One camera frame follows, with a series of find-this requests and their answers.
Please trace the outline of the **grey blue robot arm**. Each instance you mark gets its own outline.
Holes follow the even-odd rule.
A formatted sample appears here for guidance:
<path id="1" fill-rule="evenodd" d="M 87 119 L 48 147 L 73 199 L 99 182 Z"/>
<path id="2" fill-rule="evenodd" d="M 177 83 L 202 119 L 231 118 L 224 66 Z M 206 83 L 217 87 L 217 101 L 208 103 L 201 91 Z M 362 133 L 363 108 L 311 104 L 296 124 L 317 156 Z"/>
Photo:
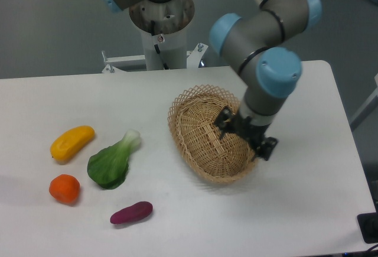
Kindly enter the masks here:
<path id="1" fill-rule="evenodd" d="M 148 70 L 188 66 L 185 29 L 194 17 L 193 0 L 104 0 L 113 12 L 129 11 L 140 31 Z M 313 27 L 322 16 L 320 0 L 255 0 L 259 13 L 219 18 L 209 43 L 247 89 L 236 113 L 224 108 L 215 120 L 222 134 L 244 139 L 268 160 L 278 140 L 265 135 L 302 74 L 299 57 L 282 44 Z"/>

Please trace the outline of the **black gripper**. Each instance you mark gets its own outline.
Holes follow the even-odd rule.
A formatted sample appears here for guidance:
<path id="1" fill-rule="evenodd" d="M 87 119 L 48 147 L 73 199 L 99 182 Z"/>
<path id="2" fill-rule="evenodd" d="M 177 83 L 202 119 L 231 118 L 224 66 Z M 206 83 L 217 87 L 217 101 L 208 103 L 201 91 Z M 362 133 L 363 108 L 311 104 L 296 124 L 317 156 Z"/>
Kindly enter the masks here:
<path id="1" fill-rule="evenodd" d="M 270 127 L 270 124 L 258 126 L 252 123 L 252 118 L 247 116 L 242 118 L 238 112 L 233 115 L 232 110 L 225 106 L 214 121 L 214 125 L 220 131 L 220 139 L 223 139 L 225 134 L 235 133 L 244 139 L 255 151 L 255 158 L 261 158 L 268 161 L 277 146 L 279 140 L 274 137 L 266 137 L 265 132 Z"/>

